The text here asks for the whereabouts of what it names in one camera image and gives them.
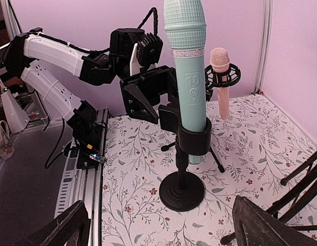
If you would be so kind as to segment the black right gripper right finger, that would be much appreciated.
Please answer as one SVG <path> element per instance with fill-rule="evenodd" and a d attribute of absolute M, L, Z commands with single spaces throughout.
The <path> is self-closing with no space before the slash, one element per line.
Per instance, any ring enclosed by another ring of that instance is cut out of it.
<path fill-rule="evenodd" d="M 317 245 L 317 241 L 279 222 L 246 197 L 233 206 L 237 245 Z"/>

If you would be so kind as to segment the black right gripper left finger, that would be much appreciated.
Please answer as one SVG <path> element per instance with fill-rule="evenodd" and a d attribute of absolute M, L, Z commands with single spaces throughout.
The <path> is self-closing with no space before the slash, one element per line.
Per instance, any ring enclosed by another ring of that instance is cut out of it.
<path fill-rule="evenodd" d="M 78 200 L 50 223 L 13 245 L 88 245 L 91 219 Z"/>

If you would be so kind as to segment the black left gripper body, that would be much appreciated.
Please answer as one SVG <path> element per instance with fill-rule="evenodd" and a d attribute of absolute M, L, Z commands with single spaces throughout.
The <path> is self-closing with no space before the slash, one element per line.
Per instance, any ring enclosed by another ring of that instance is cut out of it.
<path fill-rule="evenodd" d="M 113 79 L 117 76 L 120 79 L 121 94 L 123 87 L 136 84 L 152 106 L 158 105 L 161 95 L 176 91 L 173 88 L 176 84 L 175 70 L 164 65 L 130 76 L 133 49 L 130 34 L 140 37 L 146 33 L 139 28 L 118 28 L 110 35 L 109 77 Z"/>

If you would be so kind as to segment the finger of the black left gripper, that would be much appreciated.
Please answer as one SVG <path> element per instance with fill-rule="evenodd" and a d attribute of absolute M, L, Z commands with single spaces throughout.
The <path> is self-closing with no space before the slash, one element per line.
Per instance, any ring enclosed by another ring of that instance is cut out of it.
<path fill-rule="evenodd" d="M 158 114 L 136 84 L 123 87 L 122 97 L 125 111 L 130 118 L 158 124 Z"/>

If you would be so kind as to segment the black shock-mount tripod stand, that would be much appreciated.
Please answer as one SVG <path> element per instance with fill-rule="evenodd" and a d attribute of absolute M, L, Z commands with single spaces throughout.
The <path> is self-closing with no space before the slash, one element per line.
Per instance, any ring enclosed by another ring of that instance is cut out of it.
<path fill-rule="evenodd" d="M 214 68 L 212 65 L 205 68 L 206 101 L 211 99 L 213 88 L 228 88 L 237 84 L 241 79 L 241 71 L 234 64 L 228 65 L 228 69 L 225 72 L 217 72 L 216 69 L 218 68 Z M 161 151 L 165 152 L 175 146 L 175 144 L 176 142 L 174 141 L 168 145 L 164 145 L 161 147 Z M 212 147 L 209 148 L 209 153 L 214 158 L 220 173 L 224 173 L 225 169 L 217 158 L 217 155 L 214 153 Z"/>

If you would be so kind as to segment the pink toy microphone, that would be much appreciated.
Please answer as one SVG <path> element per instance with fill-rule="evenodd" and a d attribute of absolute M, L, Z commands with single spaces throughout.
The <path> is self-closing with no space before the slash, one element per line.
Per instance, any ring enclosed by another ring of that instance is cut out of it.
<path fill-rule="evenodd" d="M 227 82 L 226 72 L 230 67 L 228 52 L 224 48 L 214 48 L 210 53 L 210 64 L 216 74 L 219 114 L 222 120 L 229 116 L 229 87 L 222 87 Z"/>

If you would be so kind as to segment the teal toy microphone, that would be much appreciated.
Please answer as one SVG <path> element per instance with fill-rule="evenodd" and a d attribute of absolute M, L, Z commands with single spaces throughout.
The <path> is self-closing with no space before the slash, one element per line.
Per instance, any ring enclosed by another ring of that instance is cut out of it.
<path fill-rule="evenodd" d="M 206 126 L 204 47 L 206 22 L 201 1 L 164 1 L 164 29 L 175 60 L 181 122 L 192 132 Z"/>

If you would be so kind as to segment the black round-base mic stand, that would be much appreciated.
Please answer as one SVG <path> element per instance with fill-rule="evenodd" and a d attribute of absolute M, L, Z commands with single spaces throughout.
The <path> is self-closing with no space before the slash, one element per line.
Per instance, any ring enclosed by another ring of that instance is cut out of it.
<path fill-rule="evenodd" d="M 212 124 L 207 118 L 201 132 L 187 130 L 181 124 L 179 109 L 160 105 L 158 108 L 161 129 L 175 137 L 177 171 L 166 176 L 159 186 L 161 202 L 170 210 L 187 212 L 196 208 L 205 194 L 201 179 L 187 171 L 189 156 L 203 156 L 210 148 Z"/>

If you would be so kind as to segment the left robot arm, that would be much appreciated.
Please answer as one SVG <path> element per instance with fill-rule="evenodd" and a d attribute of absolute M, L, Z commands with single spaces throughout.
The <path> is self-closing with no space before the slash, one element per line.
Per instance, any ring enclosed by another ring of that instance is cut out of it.
<path fill-rule="evenodd" d="M 22 79 L 47 100 L 72 128 L 79 169 L 92 169 L 103 162 L 101 139 L 105 124 L 96 109 L 68 91 L 42 62 L 60 67 L 93 86 L 120 80 L 125 110 L 129 117 L 157 124 L 154 106 L 163 94 L 176 94 L 176 72 L 156 67 L 163 42 L 157 30 L 146 33 L 141 27 L 118 28 L 110 35 L 107 49 L 87 50 L 48 36 L 42 28 L 16 35 L 4 54 L 8 72 Z"/>

